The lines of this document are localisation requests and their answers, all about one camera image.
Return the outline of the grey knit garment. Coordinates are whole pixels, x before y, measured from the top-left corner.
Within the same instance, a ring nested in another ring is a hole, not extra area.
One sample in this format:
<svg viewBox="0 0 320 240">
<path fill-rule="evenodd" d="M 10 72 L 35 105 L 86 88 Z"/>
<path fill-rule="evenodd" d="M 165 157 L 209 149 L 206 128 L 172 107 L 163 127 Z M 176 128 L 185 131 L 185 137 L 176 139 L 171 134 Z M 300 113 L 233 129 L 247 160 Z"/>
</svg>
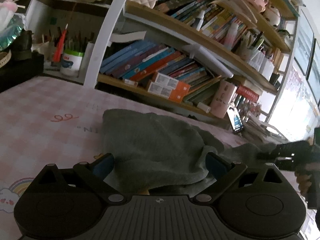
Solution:
<svg viewBox="0 0 320 240">
<path fill-rule="evenodd" d="M 258 153 L 276 147 L 272 142 L 225 147 L 210 132 L 185 121 L 125 109 L 104 111 L 102 132 L 103 153 L 115 158 L 105 182 L 122 194 L 148 190 L 193 197 L 216 181 L 206 168 L 208 153 L 253 167 Z"/>
</svg>

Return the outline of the stack of books and papers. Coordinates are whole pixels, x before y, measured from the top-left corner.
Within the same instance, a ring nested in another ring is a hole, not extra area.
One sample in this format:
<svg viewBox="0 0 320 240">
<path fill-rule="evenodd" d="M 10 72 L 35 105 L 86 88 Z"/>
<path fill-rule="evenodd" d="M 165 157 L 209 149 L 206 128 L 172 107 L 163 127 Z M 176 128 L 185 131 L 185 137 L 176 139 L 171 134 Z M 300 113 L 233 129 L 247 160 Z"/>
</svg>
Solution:
<svg viewBox="0 0 320 240">
<path fill-rule="evenodd" d="M 289 140 L 274 126 L 260 121 L 252 112 L 248 111 L 243 120 L 244 129 L 241 135 L 254 144 L 284 144 Z"/>
</svg>

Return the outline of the black smartphone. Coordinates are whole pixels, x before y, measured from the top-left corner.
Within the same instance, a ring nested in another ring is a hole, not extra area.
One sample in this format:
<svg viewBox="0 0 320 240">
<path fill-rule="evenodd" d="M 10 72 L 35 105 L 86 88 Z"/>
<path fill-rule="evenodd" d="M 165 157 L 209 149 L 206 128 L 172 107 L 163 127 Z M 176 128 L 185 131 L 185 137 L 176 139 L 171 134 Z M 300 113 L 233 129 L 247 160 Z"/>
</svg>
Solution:
<svg viewBox="0 0 320 240">
<path fill-rule="evenodd" d="M 231 102 L 228 106 L 227 115 L 230 120 L 233 132 L 240 133 L 244 129 L 244 126 L 240 118 L 240 114 L 233 102 Z"/>
</svg>

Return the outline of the pink cartoon mug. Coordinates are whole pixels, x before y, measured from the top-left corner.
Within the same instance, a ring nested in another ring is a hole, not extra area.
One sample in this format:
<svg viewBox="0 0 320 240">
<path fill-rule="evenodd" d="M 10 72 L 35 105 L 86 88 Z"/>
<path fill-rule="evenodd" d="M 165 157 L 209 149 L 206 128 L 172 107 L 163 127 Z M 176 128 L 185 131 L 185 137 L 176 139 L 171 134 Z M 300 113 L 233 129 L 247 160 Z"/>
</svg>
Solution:
<svg viewBox="0 0 320 240">
<path fill-rule="evenodd" d="M 212 102 L 210 103 L 210 112 L 217 118 L 223 119 L 228 106 L 235 94 L 237 87 L 227 81 L 221 81 Z"/>
</svg>

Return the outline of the orange white box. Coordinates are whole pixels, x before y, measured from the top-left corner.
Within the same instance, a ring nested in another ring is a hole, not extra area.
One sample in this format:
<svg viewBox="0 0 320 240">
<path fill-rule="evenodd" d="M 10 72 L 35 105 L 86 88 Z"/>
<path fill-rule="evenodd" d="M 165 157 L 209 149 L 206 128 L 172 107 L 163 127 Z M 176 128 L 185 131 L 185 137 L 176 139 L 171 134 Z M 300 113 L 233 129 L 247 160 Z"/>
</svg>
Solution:
<svg viewBox="0 0 320 240">
<path fill-rule="evenodd" d="M 190 85 L 161 73 L 155 73 L 147 86 L 147 92 L 170 101 L 181 103 Z"/>
</svg>

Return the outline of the row of upright books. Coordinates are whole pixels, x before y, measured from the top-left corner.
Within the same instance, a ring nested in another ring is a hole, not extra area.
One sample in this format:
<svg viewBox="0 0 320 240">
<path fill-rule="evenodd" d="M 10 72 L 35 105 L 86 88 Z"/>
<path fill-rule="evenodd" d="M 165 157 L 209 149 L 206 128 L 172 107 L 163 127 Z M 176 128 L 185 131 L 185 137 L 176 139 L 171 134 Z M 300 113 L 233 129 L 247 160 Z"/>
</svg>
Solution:
<svg viewBox="0 0 320 240">
<path fill-rule="evenodd" d="M 207 103 L 222 78 L 212 65 L 206 66 L 181 50 L 163 43 L 139 40 L 115 43 L 107 50 L 99 69 L 98 82 L 148 93 L 148 83 L 155 73 L 189 84 L 189 92 L 181 103 L 191 106 Z"/>
</svg>

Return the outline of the white green pen cup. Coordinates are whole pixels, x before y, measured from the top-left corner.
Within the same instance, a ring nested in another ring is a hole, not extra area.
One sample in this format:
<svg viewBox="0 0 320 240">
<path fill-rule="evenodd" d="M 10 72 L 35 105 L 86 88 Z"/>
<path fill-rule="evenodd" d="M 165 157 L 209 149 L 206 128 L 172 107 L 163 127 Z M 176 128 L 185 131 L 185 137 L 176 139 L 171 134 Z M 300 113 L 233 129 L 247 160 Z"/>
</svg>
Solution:
<svg viewBox="0 0 320 240">
<path fill-rule="evenodd" d="M 65 76 L 78 77 L 84 53 L 66 49 L 61 59 L 60 73 Z"/>
</svg>

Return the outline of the wooden white bookshelf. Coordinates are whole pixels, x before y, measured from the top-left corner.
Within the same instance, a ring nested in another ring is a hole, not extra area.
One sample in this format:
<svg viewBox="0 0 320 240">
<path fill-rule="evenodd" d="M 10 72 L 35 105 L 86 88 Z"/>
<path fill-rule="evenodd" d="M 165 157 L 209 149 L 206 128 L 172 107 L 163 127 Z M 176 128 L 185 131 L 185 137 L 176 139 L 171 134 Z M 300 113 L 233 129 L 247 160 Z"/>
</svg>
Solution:
<svg viewBox="0 0 320 240">
<path fill-rule="evenodd" d="M 51 18 L 61 21 L 69 31 L 96 31 L 97 38 L 88 66 L 79 77 L 67 78 L 85 87 L 96 88 L 108 93 L 122 89 L 127 92 L 130 85 L 111 77 L 99 74 L 99 68 L 111 45 L 111 35 L 115 31 L 146 31 L 146 37 L 164 42 L 181 49 L 184 45 L 195 44 L 206 48 L 217 60 L 236 75 L 244 76 L 260 90 L 277 94 L 278 89 L 271 85 L 258 71 L 231 53 L 218 42 L 205 37 L 184 23 L 165 16 L 128 0 L 112 0 L 111 4 L 88 3 L 81 0 L 30 0 L 26 10 L 28 28 L 39 37 L 49 27 Z"/>
</svg>

